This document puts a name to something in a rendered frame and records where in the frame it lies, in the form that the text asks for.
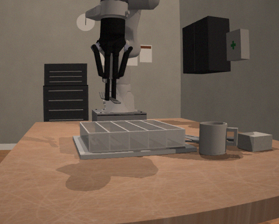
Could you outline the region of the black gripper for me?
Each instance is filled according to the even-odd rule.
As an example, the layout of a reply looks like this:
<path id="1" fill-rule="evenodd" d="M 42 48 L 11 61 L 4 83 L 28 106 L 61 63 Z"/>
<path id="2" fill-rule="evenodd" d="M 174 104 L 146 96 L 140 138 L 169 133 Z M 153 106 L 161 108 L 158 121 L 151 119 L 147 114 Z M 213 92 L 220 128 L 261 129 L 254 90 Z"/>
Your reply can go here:
<path id="1" fill-rule="evenodd" d="M 104 72 L 102 68 L 99 49 L 104 51 Z M 124 47 L 124 54 L 120 69 L 118 71 L 119 52 Z M 105 83 L 105 100 L 109 101 L 110 93 L 110 56 L 113 53 L 113 70 L 112 70 L 112 86 L 111 97 L 116 99 L 116 83 L 120 81 L 120 77 L 124 76 L 129 54 L 133 47 L 126 44 L 125 41 L 125 19 L 122 18 L 102 18 L 100 22 L 100 38 L 98 43 L 91 46 L 94 52 L 98 75 L 102 77 Z"/>

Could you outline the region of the grey mug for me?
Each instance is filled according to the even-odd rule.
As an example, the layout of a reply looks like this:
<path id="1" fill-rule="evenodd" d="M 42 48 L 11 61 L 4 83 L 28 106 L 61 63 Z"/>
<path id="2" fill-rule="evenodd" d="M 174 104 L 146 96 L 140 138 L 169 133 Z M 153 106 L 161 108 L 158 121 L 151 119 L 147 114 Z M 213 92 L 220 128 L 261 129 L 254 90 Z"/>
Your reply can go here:
<path id="1" fill-rule="evenodd" d="M 227 141 L 227 132 L 234 132 L 234 141 Z M 223 122 L 201 122 L 199 152 L 204 155 L 222 155 L 227 146 L 237 146 L 238 128 Z"/>

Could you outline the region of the grey metal fork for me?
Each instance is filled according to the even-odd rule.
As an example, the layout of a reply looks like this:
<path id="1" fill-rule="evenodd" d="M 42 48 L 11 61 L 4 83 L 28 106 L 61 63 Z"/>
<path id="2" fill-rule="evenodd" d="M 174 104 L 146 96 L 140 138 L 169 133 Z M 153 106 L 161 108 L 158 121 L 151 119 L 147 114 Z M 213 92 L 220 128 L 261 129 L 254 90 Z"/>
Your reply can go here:
<path id="1" fill-rule="evenodd" d="M 100 92 L 99 92 L 100 93 Z M 101 92 L 102 93 L 102 92 Z M 105 99 L 105 92 L 104 92 L 104 95 L 103 95 L 103 93 L 102 93 L 102 96 L 101 96 L 101 93 L 100 93 L 100 97 L 101 97 L 101 99 Z M 118 100 L 116 100 L 116 99 L 114 99 L 113 97 L 111 97 L 111 96 L 109 96 L 109 99 L 114 103 L 114 104 L 121 104 L 121 102 L 120 101 L 118 101 Z"/>

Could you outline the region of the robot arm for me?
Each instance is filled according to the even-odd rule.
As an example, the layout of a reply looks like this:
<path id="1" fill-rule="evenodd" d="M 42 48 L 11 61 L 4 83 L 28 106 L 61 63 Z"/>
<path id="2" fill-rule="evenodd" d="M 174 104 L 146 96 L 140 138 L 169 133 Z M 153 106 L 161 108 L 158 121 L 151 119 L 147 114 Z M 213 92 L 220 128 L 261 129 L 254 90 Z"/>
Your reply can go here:
<path id="1" fill-rule="evenodd" d="M 141 45 L 137 38 L 137 27 L 141 16 L 141 10 L 153 10 L 159 5 L 160 0 L 100 0 L 100 4 L 86 11 L 85 17 L 95 21 L 102 18 L 125 19 L 126 44 L 133 47 L 129 58 L 137 57 L 141 51 Z M 124 76 L 116 83 L 116 100 L 121 104 L 106 101 L 106 109 L 101 112 L 137 112 L 134 106 L 134 96 L 131 93 L 130 68 L 126 65 Z"/>

